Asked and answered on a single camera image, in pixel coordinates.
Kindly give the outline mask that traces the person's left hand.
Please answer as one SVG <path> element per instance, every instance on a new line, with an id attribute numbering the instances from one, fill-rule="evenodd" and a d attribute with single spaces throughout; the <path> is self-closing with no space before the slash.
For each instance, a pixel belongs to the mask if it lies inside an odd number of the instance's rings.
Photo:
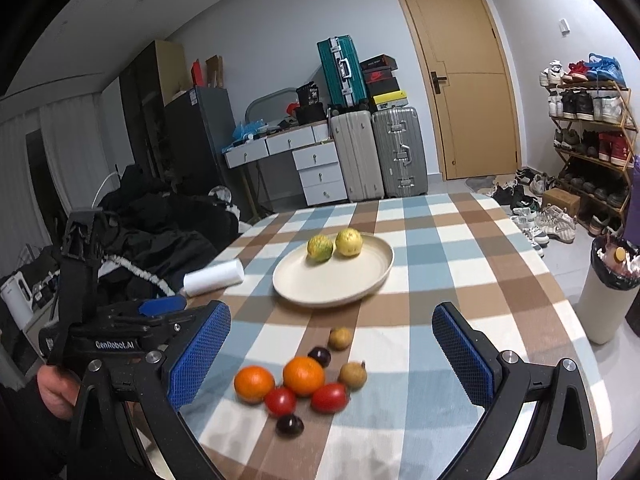
<path id="1" fill-rule="evenodd" d="M 71 420 L 79 396 L 80 382 L 57 366 L 43 365 L 37 373 L 41 399 L 57 418 Z"/>

